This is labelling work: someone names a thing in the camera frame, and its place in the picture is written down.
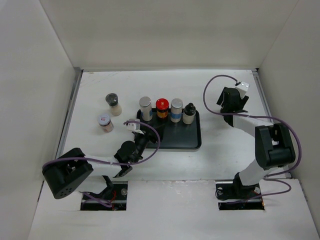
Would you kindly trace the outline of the red lid jar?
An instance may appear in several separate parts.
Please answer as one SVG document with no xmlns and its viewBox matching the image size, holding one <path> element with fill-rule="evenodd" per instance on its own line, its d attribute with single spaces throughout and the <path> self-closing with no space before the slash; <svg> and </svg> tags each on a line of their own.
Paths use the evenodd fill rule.
<svg viewBox="0 0 320 240">
<path fill-rule="evenodd" d="M 164 122 L 168 119 L 169 101 L 165 98 L 159 98 L 155 103 L 157 119 Z"/>
</svg>

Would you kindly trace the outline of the silver lid blue jar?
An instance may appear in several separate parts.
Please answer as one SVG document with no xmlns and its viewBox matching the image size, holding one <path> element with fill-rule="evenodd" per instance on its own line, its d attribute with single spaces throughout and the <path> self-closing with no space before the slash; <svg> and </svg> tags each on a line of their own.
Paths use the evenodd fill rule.
<svg viewBox="0 0 320 240">
<path fill-rule="evenodd" d="M 148 96 L 143 96 L 139 100 L 141 117 L 144 121 L 149 122 L 153 118 L 152 101 Z"/>
</svg>

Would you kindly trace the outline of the black cap white bottle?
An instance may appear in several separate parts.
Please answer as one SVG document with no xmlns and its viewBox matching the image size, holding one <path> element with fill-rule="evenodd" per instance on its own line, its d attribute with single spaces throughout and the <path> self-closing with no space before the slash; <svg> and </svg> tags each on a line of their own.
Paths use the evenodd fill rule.
<svg viewBox="0 0 320 240">
<path fill-rule="evenodd" d="M 197 110 L 195 105 L 192 102 L 188 103 L 183 110 L 183 123 L 186 125 L 192 124 L 195 119 L 196 112 Z"/>
</svg>

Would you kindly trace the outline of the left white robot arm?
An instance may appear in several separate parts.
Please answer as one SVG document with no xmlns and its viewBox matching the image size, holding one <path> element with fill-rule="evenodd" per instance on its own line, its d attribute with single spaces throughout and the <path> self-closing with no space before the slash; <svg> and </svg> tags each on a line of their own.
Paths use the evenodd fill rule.
<svg viewBox="0 0 320 240">
<path fill-rule="evenodd" d="M 125 141 L 112 161 L 85 157 L 80 148 L 73 148 L 61 157 L 42 166 L 42 174 L 55 199 L 62 199 L 73 193 L 94 172 L 90 162 L 120 167 L 115 178 L 124 177 L 134 165 L 146 162 L 160 149 L 163 131 L 161 126 L 152 127 L 140 123 L 146 130 L 135 130 L 134 141 Z"/>
</svg>

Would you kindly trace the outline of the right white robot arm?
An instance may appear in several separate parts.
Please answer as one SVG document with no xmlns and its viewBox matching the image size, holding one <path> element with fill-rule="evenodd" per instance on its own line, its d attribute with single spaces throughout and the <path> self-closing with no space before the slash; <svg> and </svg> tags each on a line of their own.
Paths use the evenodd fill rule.
<svg viewBox="0 0 320 240">
<path fill-rule="evenodd" d="M 224 87 L 217 100 L 224 121 L 254 137 L 255 158 L 244 170 L 236 173 L 232 181 L 231 190 L 238 198 L 254 190 L 271 171 L 296 159 L 288 126 L 240 115 L 246 112 L 244 106 L 248 99 L 248 96 L 241 95 L 238 88 Z"/>
</svg>

